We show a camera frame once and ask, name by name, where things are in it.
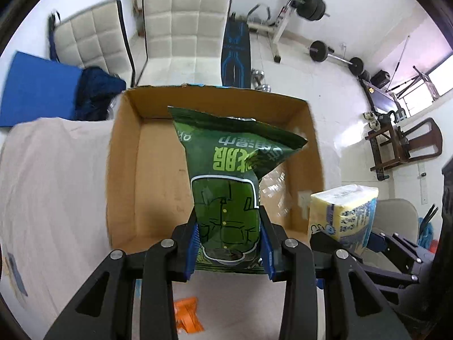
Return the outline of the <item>orange snack packet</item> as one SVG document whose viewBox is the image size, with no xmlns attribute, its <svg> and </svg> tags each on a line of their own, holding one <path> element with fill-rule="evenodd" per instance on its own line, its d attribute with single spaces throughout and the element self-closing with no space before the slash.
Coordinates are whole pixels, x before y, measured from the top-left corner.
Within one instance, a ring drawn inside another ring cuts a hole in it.
<svg viewBox="0 0 453 340">
<path fill-rule="evenodd" d="M 178 299 L 174 302 L 175 320 L 178 332 L 194 334 L 204 331 L 204 326 L 202 326 L 196 315 L 197 305 L 197 297 Z"/>
</svg>

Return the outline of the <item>yellow blue tissue pack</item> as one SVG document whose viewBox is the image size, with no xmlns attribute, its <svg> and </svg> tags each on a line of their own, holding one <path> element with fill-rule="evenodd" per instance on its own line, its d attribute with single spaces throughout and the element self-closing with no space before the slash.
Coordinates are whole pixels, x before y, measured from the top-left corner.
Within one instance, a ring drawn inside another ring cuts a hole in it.
<svg viewBox="0 0 453 340">
<path fill-rule="evenodd" d="M 360 256 L 369 241 L 379 189 L 349 184 L 311 195 L 309 234 L 323 232 Z"/>
</svg>

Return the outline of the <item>green snack bag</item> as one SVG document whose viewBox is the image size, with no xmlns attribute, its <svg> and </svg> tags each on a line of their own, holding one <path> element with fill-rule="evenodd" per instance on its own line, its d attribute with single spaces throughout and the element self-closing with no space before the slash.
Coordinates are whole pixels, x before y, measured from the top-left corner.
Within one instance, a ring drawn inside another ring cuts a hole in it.
<svg viewBox="0 0 453 340">
<path fill-rule="evenodd" d="M 201 270 L 260 274 L 260 181 L 307 143 L 252 118 L 169 107 L 185 149 Z"/>
</svg>

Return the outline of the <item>blue smartphone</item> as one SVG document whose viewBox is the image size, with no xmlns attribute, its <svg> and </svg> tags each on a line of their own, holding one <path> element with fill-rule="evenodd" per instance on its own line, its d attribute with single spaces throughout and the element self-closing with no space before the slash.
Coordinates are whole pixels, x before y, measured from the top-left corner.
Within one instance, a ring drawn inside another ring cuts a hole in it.
<svg viewBox="0 0 453 340">
<path fill-rule="evenodd" d="M 15 261 L 15 257 L 7 252 L 5 256 L 5 264 L 8 268 L 8 275 L 12 281 L 12 285 L 15 288 L 15 291 L 23 297 L 28 297 L 27 290 L 25 289 L 25 284 L 23 283 L 20 272 Z"/>
</svg>

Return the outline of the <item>grey table cloth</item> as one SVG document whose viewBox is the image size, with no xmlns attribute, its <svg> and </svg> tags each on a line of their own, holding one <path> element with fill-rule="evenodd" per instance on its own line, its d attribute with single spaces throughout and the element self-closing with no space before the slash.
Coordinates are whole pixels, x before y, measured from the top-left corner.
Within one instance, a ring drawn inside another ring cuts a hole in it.
<svg viewBox="0 0 453 340">
<path fill-rule="evenodd" d="M 1 294 L 31 339 L 42 339 L 109 254 L 105 176 L 111 121 L 42 118 L 1 138 L 1 248 L 10 252 L 28 297 L 6 267 Z M 285 286 L 265 275 L 197 271 L 173 285 L 197 297 L 199 339 L 277 339 Z"/>
</svg>

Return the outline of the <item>dark wooden chair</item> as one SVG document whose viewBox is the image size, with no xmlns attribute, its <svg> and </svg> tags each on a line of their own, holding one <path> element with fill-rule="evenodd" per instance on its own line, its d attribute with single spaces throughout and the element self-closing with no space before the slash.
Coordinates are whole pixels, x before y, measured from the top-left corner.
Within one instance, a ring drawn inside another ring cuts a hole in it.
<svg viewBox="0 0 453 340">
<path fill-rule="evenodd" d="M 371 146 L 375 163 L 370 170 L 375 171 L 378 181 L 388 180 L 386 170 L 439 157 L 443 151 L 441 130 L 432 118 L 426 118 L 403 131 L 391 122 L 391 114 L 392 111 L 388 114 L 367 111 L 362 115 L 370 127 L 366 140 Z M 381 149 L 388 145 L 392 147 L 393 158 L 383 161 Z"/>
</svg>

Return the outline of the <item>cardboard box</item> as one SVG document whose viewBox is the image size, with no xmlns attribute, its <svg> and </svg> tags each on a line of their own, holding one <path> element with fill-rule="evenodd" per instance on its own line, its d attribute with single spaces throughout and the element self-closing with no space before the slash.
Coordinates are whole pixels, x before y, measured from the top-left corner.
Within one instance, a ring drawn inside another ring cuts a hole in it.
<svg viewBox="0 0 453 340">
<path fill-rule="evenodd" d="M 168 107 L 220 117 L 253 118 L 305 137 L 307 143 L 286 162 L 289 215 L 264 197 L 273 223 L 307 241 L 309 202 L 324 189 L 316 130 L 309 105 L 298 98 L 239 88 L 181 85 L 126 91 L 114 120 L 107 171 L 107 227 L 112 249 L 141 252 L 168 238 L 188 221 L 193 197 L 185 151 Z"/>
</svg>

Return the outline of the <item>black treadmill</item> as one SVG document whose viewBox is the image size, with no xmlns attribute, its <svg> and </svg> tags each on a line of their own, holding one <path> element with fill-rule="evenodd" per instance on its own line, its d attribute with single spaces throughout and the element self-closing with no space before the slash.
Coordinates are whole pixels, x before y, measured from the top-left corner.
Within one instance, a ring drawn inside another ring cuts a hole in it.
<svg viewBox="0 0 453 340">
<path fill-rule="evenodd" d="M 374 86 L 370 81 L 369 72 L 363 71 L 358 76 L 358 83 L 361 85 L 365 96 L 369 102 L 370 111 L 374 115 L 390 114 L 394 117 L 394 122 L 398 123 L 407 118 L 405 109 L 398 103 L 392 92 L 385 92 Z"/>
</svg>

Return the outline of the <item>dark blue cloth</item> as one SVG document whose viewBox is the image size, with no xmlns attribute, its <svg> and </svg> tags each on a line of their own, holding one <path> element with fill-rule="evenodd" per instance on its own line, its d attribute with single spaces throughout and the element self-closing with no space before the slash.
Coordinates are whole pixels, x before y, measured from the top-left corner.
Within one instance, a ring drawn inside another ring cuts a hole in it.
<svg viewBox="0 0 453 340">
<path fill-rule="evenodd" d="M 72 119 L 107 120 L 111 102 L 126 88 L 122 78 L 110 75 L 100 67 L 85 68 L 78 80 Z"/>
</svg>

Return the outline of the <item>blue foam mat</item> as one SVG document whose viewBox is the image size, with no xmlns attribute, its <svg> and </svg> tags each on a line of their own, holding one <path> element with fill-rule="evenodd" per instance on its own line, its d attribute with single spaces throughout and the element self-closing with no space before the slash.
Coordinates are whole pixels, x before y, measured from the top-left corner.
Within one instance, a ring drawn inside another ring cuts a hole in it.
<svg viewBox="0 0 453 340">
<path fill-rule="evenodd" d="M 73 118 L 82 70 L 16 52 L 1 96 L 1 126 L 39 118 Z"/>
</svg>

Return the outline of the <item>small dumbbell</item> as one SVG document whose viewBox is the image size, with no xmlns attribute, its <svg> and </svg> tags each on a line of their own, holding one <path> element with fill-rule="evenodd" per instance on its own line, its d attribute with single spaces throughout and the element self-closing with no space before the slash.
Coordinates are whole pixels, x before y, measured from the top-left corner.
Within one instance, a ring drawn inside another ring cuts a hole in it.
<svg viewBox="0 0 453 340">
<path fill-rule="evenodd" d="M 250 74 L 251 83 L 253 89 L 256 91 L 264 91 L 270 93 L 272 91 L 271 86 L 264 82 L 265 74 L 264 71 L 253 69 Z"/>
</svg>

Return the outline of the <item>black blue weight bench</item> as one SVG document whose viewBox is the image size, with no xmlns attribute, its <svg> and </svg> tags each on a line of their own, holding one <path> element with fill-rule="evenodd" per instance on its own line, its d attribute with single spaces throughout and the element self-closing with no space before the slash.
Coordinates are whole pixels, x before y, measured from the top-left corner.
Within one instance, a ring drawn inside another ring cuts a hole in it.
<svg viewBox="0 0 453 340">
<path fill-rule="evenodd" d="M 244 20 L 229 17 L 223 39 L 221 76 L 225 87 L 251 87 L 249 27 Z"/>
</svg>

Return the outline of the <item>left white quilted chair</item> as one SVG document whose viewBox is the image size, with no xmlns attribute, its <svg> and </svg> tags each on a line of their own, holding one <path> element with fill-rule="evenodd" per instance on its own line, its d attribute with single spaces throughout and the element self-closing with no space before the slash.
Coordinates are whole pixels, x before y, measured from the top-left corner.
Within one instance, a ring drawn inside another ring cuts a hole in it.
<svg viewBox="0 0 453 340">
<path fill-rule="evenodd" d="M 59 22 L 54 31 L 57 58 L 66 65 L 97 66 L 135 85 L 134 59 L 120 0 L 93 5 Z"/>
</svg>

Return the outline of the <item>white squat rack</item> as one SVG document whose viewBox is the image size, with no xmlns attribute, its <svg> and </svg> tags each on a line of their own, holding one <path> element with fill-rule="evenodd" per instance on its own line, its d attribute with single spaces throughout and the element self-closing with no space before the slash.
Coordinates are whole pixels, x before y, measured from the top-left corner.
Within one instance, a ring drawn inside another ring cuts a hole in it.
<svg viewBox="0 0 453 340">
<path fill-rule="evenodd" d="M 279 53 L 279 39 L 282 37 L 292 14 L 296 11 L 296 7 L 302 0 L 287 0 L 286 4 L 281 8 L 274 23 L 258 23 L 253 22 L 250 17 L 247 17 L 247 25 L 251 31 L 263 33 L 267 36 L 270 49 L 273 55 L 273 61 L 279 64 L 281 55 Z"/>
</svg>

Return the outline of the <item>right white quilted chair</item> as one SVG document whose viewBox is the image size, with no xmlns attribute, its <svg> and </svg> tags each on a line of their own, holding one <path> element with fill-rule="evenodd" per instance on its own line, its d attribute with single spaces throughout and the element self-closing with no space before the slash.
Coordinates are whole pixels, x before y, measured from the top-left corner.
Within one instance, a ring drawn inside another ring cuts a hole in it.
<svg viewBox="0 0 453 340">
<path fill-rule="evenodd" d="M 146 62 L 139 86 L 221 86 L 231 0 L 142 0 Z"/>
</svg>

